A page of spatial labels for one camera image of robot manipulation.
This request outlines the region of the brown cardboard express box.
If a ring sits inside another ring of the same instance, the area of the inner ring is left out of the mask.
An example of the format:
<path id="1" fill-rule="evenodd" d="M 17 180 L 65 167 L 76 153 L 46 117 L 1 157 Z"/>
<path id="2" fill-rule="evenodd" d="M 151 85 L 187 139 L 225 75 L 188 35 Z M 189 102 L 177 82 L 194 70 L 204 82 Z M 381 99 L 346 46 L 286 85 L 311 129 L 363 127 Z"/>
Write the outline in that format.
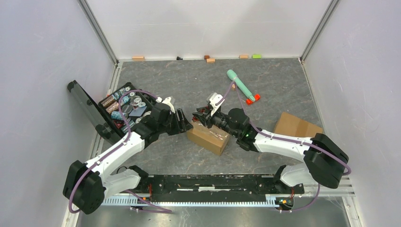
<path id="1" fill-rule="evenodd" d="M 214 125 L 207 128 L 199 121 L 192 121 L 191 125 L 193 128 L 186 132 L 187 138 L 213 154 L 221 156 L 229 142 L 230 135 Z"/>

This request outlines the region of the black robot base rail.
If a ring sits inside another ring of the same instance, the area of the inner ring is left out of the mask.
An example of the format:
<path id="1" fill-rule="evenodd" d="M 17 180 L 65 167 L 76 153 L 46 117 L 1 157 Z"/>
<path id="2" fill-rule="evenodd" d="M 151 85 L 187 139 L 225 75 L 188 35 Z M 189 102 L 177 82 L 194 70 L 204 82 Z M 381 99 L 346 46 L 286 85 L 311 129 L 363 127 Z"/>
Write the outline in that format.
<path id="1" fill-rule="evenodd" d="M 287 186 L 273 175 L 149 175 L 132 190 L 151 202 L 262 202 L 266 195 L 304 194 L 304 186 Z"/>

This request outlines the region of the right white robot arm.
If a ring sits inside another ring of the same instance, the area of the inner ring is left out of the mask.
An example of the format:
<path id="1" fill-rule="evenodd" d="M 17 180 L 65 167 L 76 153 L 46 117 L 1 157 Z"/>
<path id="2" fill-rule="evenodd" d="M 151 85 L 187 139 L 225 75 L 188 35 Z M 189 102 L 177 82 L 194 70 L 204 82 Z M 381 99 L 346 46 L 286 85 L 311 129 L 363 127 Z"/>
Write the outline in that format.
<path id="1" fill-rule="evenodd" d="M 276 172 L 273 187 L 279 193 L 301 183 L 318 183 L 336 189 L 342 177 L 351 172 L 348 155 L 325 134 L 317 133 L 313 137 L 274 134 L 254 126 L 240 108 L 225 114 L 209 106 L 201 107 L 192 115 L 203 126 L 216 126 L 235 137 L 243 150 L 273 153 L 300 161 L 294 166 L 280 167 Z"/>

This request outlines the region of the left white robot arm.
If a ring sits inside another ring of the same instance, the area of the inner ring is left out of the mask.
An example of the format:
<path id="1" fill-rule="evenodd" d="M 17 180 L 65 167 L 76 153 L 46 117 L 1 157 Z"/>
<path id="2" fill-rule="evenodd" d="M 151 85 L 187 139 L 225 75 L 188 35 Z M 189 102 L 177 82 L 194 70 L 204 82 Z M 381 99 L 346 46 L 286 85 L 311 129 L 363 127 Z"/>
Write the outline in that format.
<path id="1" fill-rule="evenodd" d="M 164 103 L 154 105 L 149 115 L 107 151 L 86 162 L 77 160 L 70 165 L 62 191 L 69 200 L 70 213 L 91 214 L 112 195 L 129 189 L 141 193 L 148 188 L 148 179 L 132 169 L 119 174 L 113 172 L 157 141 L 161 134 L 177 135 L 193 128 L 181 109 L 173 111 L 171 107 Z"/>

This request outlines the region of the red box cutter knife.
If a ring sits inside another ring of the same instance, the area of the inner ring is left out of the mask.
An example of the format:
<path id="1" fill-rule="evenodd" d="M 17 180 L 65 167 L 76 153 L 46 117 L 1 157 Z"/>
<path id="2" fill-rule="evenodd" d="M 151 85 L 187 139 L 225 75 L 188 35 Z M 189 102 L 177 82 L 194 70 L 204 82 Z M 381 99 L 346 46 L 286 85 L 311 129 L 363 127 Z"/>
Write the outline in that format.
<path id="1" fill-rule="evenodd" d="M 212 125 L 213 125 L 213 123 L 212 123 L 213 116 L 211 114 L 212 110 L 207 108 L 207 107 L 204 107 L 204 108 L 201 109 L 200 112 L 203 112 L 204 116 L 205 116 L 205 123 L 202 123 L 202 125 L 207 127 L 207 128 L 211 128 Z"/>

